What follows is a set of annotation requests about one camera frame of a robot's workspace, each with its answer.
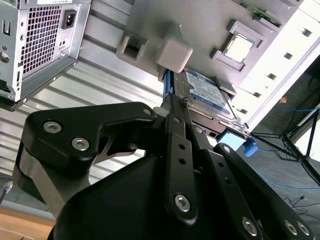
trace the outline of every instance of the blue hard drive label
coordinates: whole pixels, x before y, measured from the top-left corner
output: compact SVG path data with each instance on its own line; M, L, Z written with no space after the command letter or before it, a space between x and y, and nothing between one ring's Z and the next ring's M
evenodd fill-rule
M193 86L193 89L190 89L190 94L193 97L217 110L230 114L226 102L215 82L195 72L186 71L185 73L189 84Z

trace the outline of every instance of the tripod stand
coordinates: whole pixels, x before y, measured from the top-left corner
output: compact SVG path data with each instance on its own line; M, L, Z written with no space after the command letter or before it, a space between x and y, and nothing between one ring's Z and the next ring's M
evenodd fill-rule
M288 158L282 158L282 160L285 161L292 161L292 162L299 162L304 170L308 173L308 175L320 186L320 173L317 169L312 165L310 162L310 152L311 152L311 146L314 140L318 115L319 115L320 109L316 110L302 125L296 127L294 130L290 131L289 133L284 134L271 134L271 133L261 133L261 132L253 132L251 135L255 138L260 140L261 142L277 149L278 151L286 154L286 156L290 156L293 159ZM292 136L297 133L303 126L305 126L307 123L309 123L312 120L312 127L311 127L311 133L309 137L308 147L306 150L306 154L302 154L300 150L295 146L295 144L291 141ZM269 139L280 139L283 142L284 149L274 145L273 143L265 140L264 138Z

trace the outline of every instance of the blue plastic tab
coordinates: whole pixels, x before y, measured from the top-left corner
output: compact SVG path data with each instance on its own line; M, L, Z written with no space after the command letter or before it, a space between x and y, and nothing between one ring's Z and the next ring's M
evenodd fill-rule
M163 100L168 94L175 94L174 86L174 72L167 69L163 76Z
M233 150L237 150L240 146L246 142L246 139L233 133L230 130L226 130L221 137L217 140L217 143L228 144Z
M250 138L242 145L244 147L243 152L246 157L251 157L258 150L256 144L257 142L253 138Z

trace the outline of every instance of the black cable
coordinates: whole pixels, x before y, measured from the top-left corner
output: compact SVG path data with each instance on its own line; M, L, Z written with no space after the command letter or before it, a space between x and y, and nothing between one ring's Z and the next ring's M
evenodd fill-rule
M286 198L284 198L283 200L285 201L286 199L288 199L288 200L289 200L289 203L292 204L291 199L290 199L289 197L286 197ZM320 202L319 202L319 203L310 204L310 205L305 205L305 206L295 206L295 205L296 205L299 201L301 201L302 199L304 199L304 196L301 196L301 197L298 199L298 201L296 201L296 202L294 203L294 205L292 205L292 209L293 209L293 210L296 209L296 210L299 210L299 211L303 211L303 210L300 210L300 209L298 209L298 208L311 207L311 206L315 206L315 205L319 205L319 204L320 204ZM311 218L320 220L320 218L318 218L318 217L316 217L316 216L312 216L312 215L306 214L307 212L309 212L309 210L305 210L304 212L301 212L301 213L299 213L298 215L299 215L299 216L305 215L305 216L308 216L308 217L311 217Z
M301 209L301 208L307 208L307 207L312 207L312 206L316 206L316 205L320 205L320 202L318 203L314 203L314 204L309 204L309 205L304 205L304 206L296 206L296 209Z
M301 196L301 197L298 199L298 201L296 201L296 202L292 205L292 209L294 209L295 206L296 206L296 204L297 204L298 202L300 202L302 199L305 199L305 196Z
M0 197L0 205L2 204L6 194L7 194L7 191L3 190L2 195Z
M319 88L318 88L317 90L312 90L312 89L311 89L311 84L312 84L312 82L313 82L314 79L315 79L314 77L312 77L312 78L310 79L310 81L309 81L309 83L308 83L308 89L309 89L312 93L320 94L320 92L318 92Z
M309 210L305 210L304 212L299 213L299 216L300 216L300 215L303 215L303 214L306 214L307 212L309 212Z
M311 216L311 215L309 215L309 214L303 214L303 215L308 216L308 217L311 217L311 218L314 218L314 219L320 220L320 218L318 218L318 217L316 217L316 216Z
M299 109L299 108L305 103L305 101L307 101L308 99L310 99L310 96L311 96L312 94L316 93L318 90L320 90L320 87L318 87L315 91L310 90L310 91L311 91L311 94L309 94L296 108ZM292 122L293 122L294 119L295 119L296 113L297 113L297 111L295 111L295 112L293 113L292 118L291 118L289 124L287 125L286 129L282 132L282 135L284 135L284 134L287 133L287 130L290 128L290 125L292 124Z
M9 180L12 180L12 178L9 177L9 176L0 176L0 179L9 179Z

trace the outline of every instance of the metal screw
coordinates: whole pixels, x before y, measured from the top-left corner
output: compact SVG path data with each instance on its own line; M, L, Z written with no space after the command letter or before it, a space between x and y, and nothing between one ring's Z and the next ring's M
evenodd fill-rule
M222 148L223 148L223 150L225 150L228 154L230 153L230 149L229 149L227 146L223 146Z
M55 121L47 121L43 124L43 128L46 132L51 134L56 134L62 130L62 127L59 123Z
M258 231L256 226L246 217L242 218L242 225L244 229L253 237L257 236Z
M76 137L76 138L74 138L73 140L72 140L72 142L71 142L71 144L72 144L72 146L75 148L75 149L77 149L77 150L79 150L79 151L85 151L85 150L87 150L88 148L89 148L89 142L86 140L86 139L84 139L84 138L82 138L82 137Z
M286 228L293 234L298 235L297 229L287 220L284 221Z
M298 227L301 229L301 231L302 231L305 235L307 235L307 236L310 235L309 230L305 227L305 225L303 225L303 224L302 224L301 222L299 222L299 221L297 221L297 224L298 224Z
M190 202L189 200L181 195L178 194L177 196L175 196L174 198L175 201L175 205L182 211L182 212L189 212L190 211Z
M194 129L195 129L198 133L202 134L202 129L201 129L200 127L196 126Z
M177 123L181 123L180 119L177 117L174 117L173 120L175 120Z
M151 115L151 112L148 109L143 109L145 114Z

